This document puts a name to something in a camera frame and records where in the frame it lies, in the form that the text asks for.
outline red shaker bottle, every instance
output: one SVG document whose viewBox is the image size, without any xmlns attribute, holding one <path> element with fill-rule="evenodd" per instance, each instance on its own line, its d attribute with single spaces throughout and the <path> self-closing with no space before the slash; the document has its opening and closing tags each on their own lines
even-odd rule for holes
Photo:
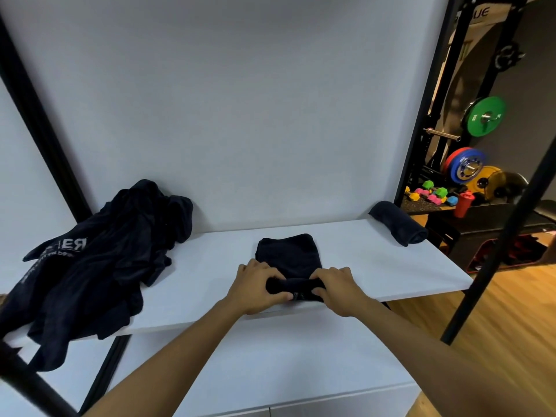
<svg viewBox="0 0 556 417">
<path fill-rule="evenodd" d="M 467 213 L 467 210 L 471 206 L 471 202 L 475 200 L 475 196 L 471 193 L 471 190 L 467 190 L 465 193 L 459 195 L 459 200 L 454 209 L 454 216 L 456 218 L 463 218 Z"/>
</svg>

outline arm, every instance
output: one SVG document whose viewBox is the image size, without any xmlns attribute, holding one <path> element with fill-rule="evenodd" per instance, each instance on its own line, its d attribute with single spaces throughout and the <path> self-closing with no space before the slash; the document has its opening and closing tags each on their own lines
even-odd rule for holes
<svg viewBox="0 0 556 417">
<path fill-rule="evenodd" d="M 254 259 L 247 266 L 240 265 L 224 299 L 116 385 L 86 416 L 172 416 L 222 338 L 242 315 L 292 299 L 288 292 L 267 292 L 266 280 L 272 277 L 285 279 L 276 268 Z"/>
<path fill-rule="evenodd" d="M 461 357 L 365 295 L 349 268 L 318 269 L 326 289 L 313 294 L 340 316 L 353 316 L 396 356 L 443 417 L 552 416 L 531 395 Z"/>
</svg>

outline person's left hand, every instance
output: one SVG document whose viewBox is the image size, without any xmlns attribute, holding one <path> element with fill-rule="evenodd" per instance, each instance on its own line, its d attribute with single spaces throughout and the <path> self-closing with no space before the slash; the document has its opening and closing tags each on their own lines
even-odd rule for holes
<svg viewBox="0 0 556 417">
<path fill-rule="evenodd" d="M 268 278 L 286 279 L 278 269 L 271 268 L 266 262 L 259 263 L 251 259 L 247 266 L 240 265 L 237 269 L 236 279 L 224 300 L 242 315 L 254 315 L 294 298 L 290 292 L 269 294 L 266 290 Z"/>
</svg>

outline person's left arm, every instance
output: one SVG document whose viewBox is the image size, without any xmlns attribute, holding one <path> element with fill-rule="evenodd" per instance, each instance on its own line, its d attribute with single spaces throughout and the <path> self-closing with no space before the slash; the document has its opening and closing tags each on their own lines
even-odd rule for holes
<svg viewBox="0 0 556 417">
<path fill-rule="evenodd" d="M 222 338 L 242 315 L 292 299 L 288 292 L 269 294 L 265 288 L 268 278 L 285 279 L 277 269 L 254 259 L 247 266 L 240 265 L 224 299 L 117 384 L 86 417 L 172 416 Z"/>
</svg>

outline person's right arm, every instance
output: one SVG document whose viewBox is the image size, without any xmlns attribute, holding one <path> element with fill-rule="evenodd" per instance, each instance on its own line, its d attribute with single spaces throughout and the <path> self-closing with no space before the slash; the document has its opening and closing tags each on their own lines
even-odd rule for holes
<svg viewBox="0 0 556 417">
<path fill-rule="evenodd" d="M 553 414 L 532 395 L 463 358 L 448 345 L 363 293 L 349 268 L 318 269 L 326 289 L 315 288 L 325 305 L 353 316 L 396 356 L 443 417 L 544 417 Z"/>
</svg>

